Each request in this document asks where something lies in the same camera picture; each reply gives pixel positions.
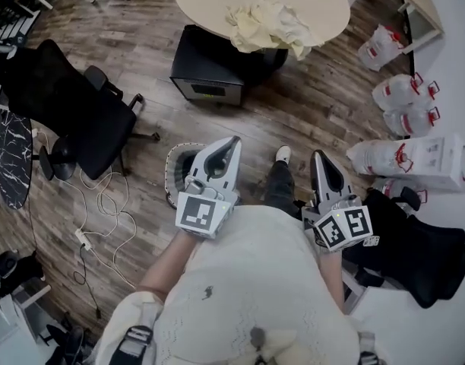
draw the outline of white wall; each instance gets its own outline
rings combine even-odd
[[[441,88],[435,104],[441,119],[432,135],[459,132],[465,139],[465,0],[433,2],[445,35],[415,53],[415,69],[426,79],[435,79]],[[429,224],[465,229],[465,195],[431,193],[419,218]],[[430,334],[436,341],[430,344],[430,353],[423,354],[424,361],[420,363],[465,363],[465,279],[453,299],[438,301],[420,314],[420,322],[426,322],[430,331],[437,331],[436,335]]]

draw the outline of crumpled cloth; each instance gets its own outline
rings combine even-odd
[[[231,43],[240,52],[259,49],[291,49],[298,60],[324,41],[315,36],[295,9],[280,2],[259,2],[228,7],[226,21],[232,25]]]

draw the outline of wooden floor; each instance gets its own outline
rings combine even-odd
[[[341,35],[315,49],[304,61],[289,58],[271,79],[249,93],[243,107],[194,106],[169,80],[182,28],[189,23],[175,0],[97,0],[94,5],[85,0],[50,2],[55,8],[43,9],[29,46],[52,38],[76,68],[96,65],[104,70],[125,92],[126,100],[138,92],[143,94],[146,106],[139,110],[136,132],[159,132],[162,136],[158,144],[130,140],[125,149],[131,170],[127,210],[138,224],[138,234],[119,252],[117,263],[134,283],[176,233],[175,212],[167,205],[163,190],[163,169],[170,148],[182,142],[209,143],[239,135],[243,140],[239,189],[246,204],[257,204],[276,150],[288,144],[293,148],[291,170],[298,198],[307,199],[311,152],[324,149],[353,173],[346,150],[362,140],[389,137],[381,111],[372,101],[372,88],[384,78],[409,70],[406,56],[398,57],[379,73],[361,66],[357,49],[378,23],[400,29],[403,18],[397,14],[400,0],[358,0]],[[50,133],[49,137],[52,144],[55,136]],[[39,140],[35,151],[44,142],[42,136]],[[353,174],[358,193],[362,194],[370,181]],[[84,191],[78,172],[71,182]],[[113,198],[125,197],[119,176],[111,187]],[[97,211],[96,192],[85,191],[85,195],[90,212],[86,229],[110,230],[112,218]],[[47,298],[54,312],[69,311],[72,319],[99,333],[131,288],[84,253],[87,278],[103,312],[97,322],[87,288],[73,279],[74,270],[83,268],[74,235],[84,220],[82,197],[61,182],[46,181],[35,163],[30,203],[39,260],[52,285]],[[124,217],[120,222],[108,238],[90,236],[96,252],[107,262],[131,235],[130,220]],[[22,254],[33,249],[28,202],[21,210],[12,211],[0,198],[0,251],[10,248]]]

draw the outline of black office chair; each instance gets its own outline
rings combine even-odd
[[[407,217],[393,199],[377,190],[370,191],[364,205],[379,243],[370,247],[359,243],[345,249],[343,257],[393,278],[423,308],[451,299],[465,276],[465,231]]]
[[[36,50],[19,49],[4,66],[0,82],[9,110],[59,136],[51,153],[42,147],[35,157],[47,179],[68,179],[76,163],[90,179],[97,179],[116,158],[127,173],[121,152],[136,123],[132,109],[144,101],[140,94],[126,106],[122,91],[102,71],[91,66],[82,75],[52,40]],[[158,134],[150,138],[160,140]]]

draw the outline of white shirt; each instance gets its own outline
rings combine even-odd
[[[156,364],[253,364],[250,331],[257,327],[267,332],[273,357],[295,347],[297,363],[355,365],[357,332],[329,294],[314,255],[300,221],[276,208],[237,207],[218,239],[191,256],[163,306],[150,293],[118,305],[96,363],[109,362],[148,302],[155,309]],[[292,358],[286,363],[293,365]]]

